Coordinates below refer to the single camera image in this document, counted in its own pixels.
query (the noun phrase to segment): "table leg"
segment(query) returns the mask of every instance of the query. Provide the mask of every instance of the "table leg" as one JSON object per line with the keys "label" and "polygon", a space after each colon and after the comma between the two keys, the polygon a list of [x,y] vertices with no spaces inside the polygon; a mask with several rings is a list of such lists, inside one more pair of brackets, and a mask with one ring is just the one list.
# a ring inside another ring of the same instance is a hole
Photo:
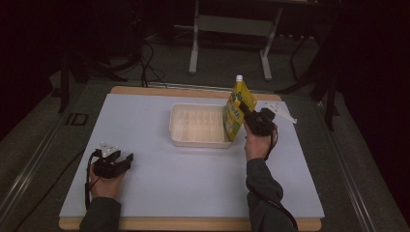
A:
{"label": "table leg", "polygon": [[280,20],[280,16],[281,16],[282,11],[283,11],[283,8],[278,9],[275,21],[274,21],[274,23],[272,23],[272,28],[271,28],[271,31],[269,33],[268,41],[266,43],[266,46],[265,46],[264,49],[260,50],[260,60],[262,62],[263,75],[265,76],[265,80],[267,80],[267,81],[272,80],[271,69],[269,68],[268,54],[269,54],[269,50],[271,49],[272,41],[275,38],[275,33],[277,32],[277,29],[278,29],[278,24],[279,24],[279,20]]}
{"label": "table leg", "polygon": [[196,64],[198,63],[198,17],[199,17],[199,0],[195,1],[195,18],[193,19],[193,45],[190,53],[190,69],[189,74],[196,73]]}

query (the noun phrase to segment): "translucent container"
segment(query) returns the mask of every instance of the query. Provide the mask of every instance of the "translucent container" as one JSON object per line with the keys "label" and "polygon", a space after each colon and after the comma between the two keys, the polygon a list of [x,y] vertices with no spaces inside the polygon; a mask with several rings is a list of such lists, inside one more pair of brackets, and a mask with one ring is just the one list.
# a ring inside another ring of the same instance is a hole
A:
{"label": "translucent container", "polygon": [[228,148],[223,128],[224,105],[177,103],[172,107],[169,130],[175,146]]}

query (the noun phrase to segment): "hand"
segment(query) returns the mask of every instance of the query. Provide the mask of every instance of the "hand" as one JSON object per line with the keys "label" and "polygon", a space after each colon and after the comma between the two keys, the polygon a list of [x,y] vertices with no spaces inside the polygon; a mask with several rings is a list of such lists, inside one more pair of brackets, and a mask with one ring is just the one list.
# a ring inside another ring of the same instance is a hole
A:
{"label": "hand", "polygon": [[[247,143],[245,145],[245,152],[247,155],[247,161],[253,160],[253,159],[258,159],[262,158],[265,159],[268,151],[271,148],[271,136],[256,136],[252,133],[250,130],[249,126],[247,125],[246,122],[244,122],[245,126],[245,131],[247,132],[247,136],[245,139],[247,140]],[[273,133],[273,139],[274,139],[274,144],[277,141],[277,128],[272,131]]]}
{"label": "hand", "polygon": [[116,178],[106,179],[96,176],[94,173],[94,163],[90,167],[90,188],[93,198],[109,197],[118,200],[121,184],[123,183],[126,172]]}

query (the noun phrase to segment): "table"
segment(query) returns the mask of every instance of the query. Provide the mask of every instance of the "table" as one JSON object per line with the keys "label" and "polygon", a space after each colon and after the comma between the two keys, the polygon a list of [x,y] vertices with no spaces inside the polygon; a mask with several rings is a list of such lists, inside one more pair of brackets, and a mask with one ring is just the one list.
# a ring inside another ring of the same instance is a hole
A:
{"label": "table", "polygon": [[[147,89],[115,87],[111,94],[169,96],[187,98],[227,99],[230,93],[179,89]],[[279,96],[255,94],[259,101],[280,101]],[[78,229],[82,217],[61,217],[60,227]],[[317,231],[320,218],[296,218],[301,231]],[[250,231],[247,218],[220,217],[122,217],[120,229],[125,230],[191,230],[191,231]]]}
{"label": "table", "polygon": [[199,0],[195,0],[194,21],[193,21],[193,43],[190,53],[189,73],[196,74],[196,66],[198,62],[198,33],[202,31],[213,31],[222,33],[253,35],[266,37],[265,46],[260,50],[260,59],[264,78],[267,81],[272,80],[271,69],[269,66],[268,54],[272,42],[275,38],[279,21],[285,7],[292,5],[326,7],[326,8],[341,8],[339,3],[318,3],[308,0],[261,0],[260,2],[274,3],[277,5],[276,15],[273,20],[260,19],[245,19],[218,15],[201,14],[199,11]]}

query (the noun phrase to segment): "sleeve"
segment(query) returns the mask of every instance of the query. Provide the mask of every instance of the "sleeve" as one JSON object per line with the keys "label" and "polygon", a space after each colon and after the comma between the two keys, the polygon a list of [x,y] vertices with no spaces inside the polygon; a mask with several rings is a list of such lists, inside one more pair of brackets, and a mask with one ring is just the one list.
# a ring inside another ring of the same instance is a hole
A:
{"label": "sleeve", "polygon": [[118,231],[120,212],[121,204],[118,201],[108,197],[94,198],[79,224],[80,231]]}
{"label": "sleeve", "polygon": [[[256,190],[280,205],[283,197],[281,185],[274,180],[264,159],[251,159],[247,163],[248,188]],[[287,215],[253,193],[248,194],[249,219],[252,232],[297,231]]]}

